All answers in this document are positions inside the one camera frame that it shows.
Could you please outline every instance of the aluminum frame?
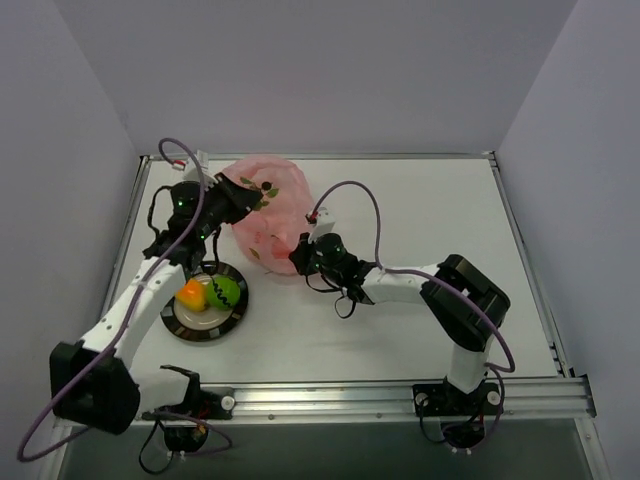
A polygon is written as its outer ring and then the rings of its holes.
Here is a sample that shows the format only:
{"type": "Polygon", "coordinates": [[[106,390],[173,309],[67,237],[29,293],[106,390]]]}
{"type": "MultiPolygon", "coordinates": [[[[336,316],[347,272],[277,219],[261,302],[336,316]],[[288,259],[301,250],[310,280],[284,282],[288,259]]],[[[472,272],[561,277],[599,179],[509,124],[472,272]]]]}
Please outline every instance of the aluminum frame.
{"type": "MultiPolygon", "coordinates": [[[[209,160],[233,160],[243,154],[209,155],[209,160]]],[[[553,315],[545,299],[540,283],[535,276],[526,245],[518,229],[517,222],[509,205],[500,169],[493,152],[482,154],[288,154],[282,155],[297,159],[485,159],[490,162],[496,185],[502,199],[514,240],[520,253],[527,279],[531,287],[543,328],[549,340],[552,352],[555,352],[559,376],[541,379],[507,379],[508,395],[505,400],[504,420],[547,420],[574,419],[580,435],[589,467],[594,479],[610,478],[606,459],[595,432],[592,418],[595,408],[588,380],[571,378],[567,357],[562,347],[560,334],[553,315]]],[[[172,158],[186,158],[185,155],[171,155],[172,158]]],[[[152,162],[159,161],[157,156],[146,156],[141,161],[130,210],[127,217],[117,260],[109,282],[102,311],[107,311],[114,300],[120,272],[129,246],[142,195],[152,162]]],[[[234,424],[311,424],[311,423],[373,423],[373,422],[409,422],[416,421],[412,385],[431,380],[400,380],[393,382],[342,382],[342,383],[283,383],[283,384],[229,384],[235,389],[236,406],[234,424]]],[[[204,384],[204,389],[214,389],[221,385],[204,384]]],[[[425,419],[437,422],[438,419],[425,419]]],[[[134,426],[150,426],[151,422],[137,421],[134,426]]],[[[51,440],[63,438],[71,432],[73,423],[57,419],[51,440]]],[[[57,479],[66,453],[66,446],[55,454],[49,455],[40,470],[40,480],[57,479]]]]}

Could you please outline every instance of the toy fruit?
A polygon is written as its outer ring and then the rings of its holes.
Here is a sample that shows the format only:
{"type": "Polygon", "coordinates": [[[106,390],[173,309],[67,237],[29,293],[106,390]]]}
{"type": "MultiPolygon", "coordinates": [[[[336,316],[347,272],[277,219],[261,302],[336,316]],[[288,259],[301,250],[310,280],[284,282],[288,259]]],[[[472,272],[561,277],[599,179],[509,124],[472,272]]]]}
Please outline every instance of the toy fruit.
{"type": "Polygon", "coordinates": [[[206,307],[205,286],[192,278],[176,293],[175,298],[193,312],[202,312],[206,307]]]}
{"type": "Polygon", "coordinates": [[[219,310],[231,310],[240,300],[240,287],[227,276],[216,276],[205,287],[207,302],[219,310]]]}

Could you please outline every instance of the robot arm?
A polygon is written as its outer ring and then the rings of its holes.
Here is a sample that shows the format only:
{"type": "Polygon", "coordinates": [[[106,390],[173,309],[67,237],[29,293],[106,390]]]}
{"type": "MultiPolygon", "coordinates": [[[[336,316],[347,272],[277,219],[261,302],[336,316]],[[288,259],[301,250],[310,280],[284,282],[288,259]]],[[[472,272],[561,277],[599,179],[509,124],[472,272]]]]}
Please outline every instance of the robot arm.
{"type": "Polygon", "coordinates": [[[208,177],[203,209],[195,227],[142,283],[147,272],[192,220],[199,188],[199,184],[192,181],[171,187],[173,214],[168,228],[144,250],[145,259],[131,284],[79,342],[60,343],[52,351],[51,391],[55,396],[115,339],[134,295],[142,287],[135,310],[112,355],[98,363],[54,407],[57,416],[118,434],[144,412],[175,406],[176,412],[186,413],[197,409],[203,401],[205,394],[200,390],[197,373],[173,366],[163,366],[151,375],[132,376],[130,372],[135,352],[158,313],[199,267],[206,252],[206,238],[223,223],[233,224],[243,219],[262,198],[260,192],[240,187],[221,173],[208,177]]]}
{"type": "Polygon", "coordinates": [[[485,364],[494,338],[491,330],[451,292],[419,273],[454,286],[478,305],[496,328],[502,325],[510,307],[507,295],[460,255],[449,255],[444,262],[426,267],[383,270],[347,251],[340,236],[332,232],[335,220],[326,209],[320,208],[308,220],[312,232],[301,236],[290,256],[297,272],[304,276],[322,274],[357,303],[426,303],[454,342],[446,381],[464,395],[476,391],[487,373],[485,364]]]}

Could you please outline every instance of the white tabletop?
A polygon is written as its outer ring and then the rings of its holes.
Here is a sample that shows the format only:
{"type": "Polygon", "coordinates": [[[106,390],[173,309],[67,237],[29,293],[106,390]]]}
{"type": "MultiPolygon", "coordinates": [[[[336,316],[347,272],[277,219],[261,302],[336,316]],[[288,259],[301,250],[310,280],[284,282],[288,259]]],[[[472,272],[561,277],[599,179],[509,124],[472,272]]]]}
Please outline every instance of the white tabletop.
{"type": "MultiPolygon", "coordinates": [[[[212,161],[209,170],[217,172],[229,163],[212,161]]],[[[345,179],[362,181],[373,190],[382,213],[383,263],[422,266],[443,261],[451,253],[465,256],[511,299],[501,332],[515,356],[514,376],[557,375],[487,160],[296,163],[315,198],[345,179]]],[[[180,180],[181,174],[164,162],[152,165],[118,293],[139,268],[141,251],[153,241],[146,226],[153,192],[180,180]]],[[[325,205],[336,217],[334,231],[347,249],[372,260],[375,216],[364,192],[343,187],[325,205]]],[[[162,227],[170,213],[168,194],[161,194],[156,225],[162,227]]],[[[158,318],[135,356],[136,371],[173,364],[215,383],[439,379],[446,375],[452,342],[426,305],[362,305],[349,320],[341,320],[333,309],[333,295],[311,291],[301,277],[266,274],[247,260],[229,226],[223,229],[219,251],[221,259],[247,279],[250,306],[245,318],[227,336],[199,344],[175,337],[158,318]]],[[[506,364],[497,342],[490,358],[506,364]]]]}

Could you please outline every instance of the pink plastic bag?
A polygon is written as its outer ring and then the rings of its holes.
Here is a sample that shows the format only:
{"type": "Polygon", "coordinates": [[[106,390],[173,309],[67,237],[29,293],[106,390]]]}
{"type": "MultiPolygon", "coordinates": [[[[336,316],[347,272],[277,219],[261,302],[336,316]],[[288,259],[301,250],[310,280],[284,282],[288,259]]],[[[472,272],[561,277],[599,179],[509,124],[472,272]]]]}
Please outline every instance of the pink plastic bag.
{"type": "Polygon", "coordinates": [[[289,254],[309,231],[305,215],[313,208],[309,185],[292,162],[274,155],[250,155],[222,171],[238,185],[263,193],[256,210],[232,226],[247,258],[282,274],[296,273],[289,254]]]}

